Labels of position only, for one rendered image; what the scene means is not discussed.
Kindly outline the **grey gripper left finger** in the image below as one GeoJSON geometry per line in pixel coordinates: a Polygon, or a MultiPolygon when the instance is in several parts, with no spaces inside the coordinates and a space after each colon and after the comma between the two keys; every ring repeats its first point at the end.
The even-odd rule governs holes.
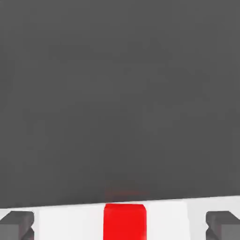
{"type": "Polygon", "coordinates": [[[10,211],[0,220],[0,240],[34,240],[32,211],[10,211]]]}

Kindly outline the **small red cube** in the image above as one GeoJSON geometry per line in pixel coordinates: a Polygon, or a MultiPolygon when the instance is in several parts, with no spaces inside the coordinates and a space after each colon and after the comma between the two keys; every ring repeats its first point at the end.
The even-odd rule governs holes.
{"type": "Polygon", "coordinates": [[[107,203],[103,240],[147,240],[147,211],[142,204],[107,203]]]}

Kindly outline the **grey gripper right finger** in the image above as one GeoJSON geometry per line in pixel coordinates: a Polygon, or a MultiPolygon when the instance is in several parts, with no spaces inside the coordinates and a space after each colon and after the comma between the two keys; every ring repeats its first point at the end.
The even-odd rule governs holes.
{"type": "Polygon", "coordinates": [[[229,211],[208,211],[206,224],[206,240],[240,240],[240,219],[229,211]]]}

